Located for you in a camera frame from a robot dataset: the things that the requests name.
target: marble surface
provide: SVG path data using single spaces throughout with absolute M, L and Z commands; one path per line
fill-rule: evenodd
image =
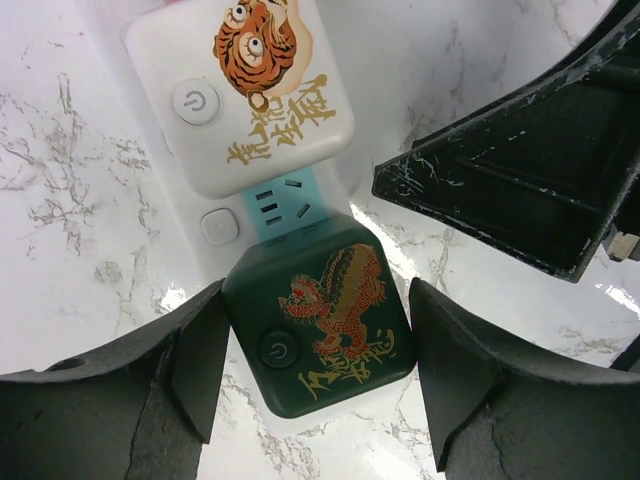
M 339 169 L 354 215 L 383 241 L 401 293 L 421 276 L 497 325 L 603 366 L 640 333 L 637 264 L 612 263 L 600 251 L 571 285 L 369 190 L 373 165 L 535 78 L 611 3 L 318 0 L 357 120 Z M 7 373 L 95 348 L 203 285 L 139 129 L 73 2 L 0 5 L 0 373 Z M 284 435 L 267 426 L 236 347 L 200 478 L 439 477 L 415 372 L 365 405 Z

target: tiger illustration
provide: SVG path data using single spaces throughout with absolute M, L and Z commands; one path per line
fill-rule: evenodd
M 289 297 L 278 299 L 280 309 L 290 320 L 315 325 L 326 335 L 315 343 L 316 353 L 342 350 L 345 358 L 355 360 L 369 346 L 362 315 L 386 299 L 381 275 L 373 247 L 358 243 L 343 248 L 330 256 L 320 281 L 302 274 L 293 277 Z M 344 350 L 343 336 L 351 338 Z
M 312 52 L 298 0 L 240 0 L 225 13 L 213 44 L 225 77 L 257 112 L 300 86 Z

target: cartoon tiger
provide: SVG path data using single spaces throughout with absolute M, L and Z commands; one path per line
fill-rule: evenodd
M 298 0 L 240 0 L 225 13 L 213 43 L 229 83 L 257 112 L 300 86 L 312 52 Z

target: gold chinese characters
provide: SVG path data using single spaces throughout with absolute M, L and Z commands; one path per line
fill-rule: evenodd
M 239 160 L 249 165 L 258 159 L 271 158 L 272 142 L 275 146 L 295 147 L 304 140 L 304 131 L 319 127 L 336 116 L 335 110 L 329 110 L 324 98 L 323 89 L 327 86 L 327 76 L 318 75 L 314 80 L 303 83 L 298 89 L 296 98 L 290 98 L 284 105 L 281 98 L 272 99 L 266 112 L 254 111 L 251 124 L 254 126 L 249 134 L 249 143 L 233 142 L 229 147 L 227 163 Z
M 378 330 L 378 341 L 370 343 L 368 348 L 354 361 L 347 360 L 342 352 L 328 356 L 320 356 L 320 361 L 326 367 L 324 372 L 308 372 L 306 377 L 300 372 L 298 380 L 309 390 L 315 400 L 318 400 L 316 390 L 331 391 L 330 385 L 336 380 L 354 379 L 360 384 L 366 382 L 371 376 L 368 364 L 376 361 L 384 363 L 385 357 L 393 357 L 395 337 L 392 330 L 387 330 L 386 337 L 382 338 L 382 330 Z

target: dragon illustration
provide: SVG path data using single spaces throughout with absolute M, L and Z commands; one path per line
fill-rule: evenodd
M 342 349 L 342 336 L 351 338 L 343 354 L 355 360 L 368 347 L 367 327 L 360 317 L 371 305 L 385 300 L 385 283 L 378 280 L 382 268 L 373 247 L 356 244 L 331 255 L 317 280 L 296 275 L 291 280 L 291 294 L 279 298 L 280 308 L 292 321 L 314 324 L 326 334 L 315 342 L 320 355 L 331 355 Z

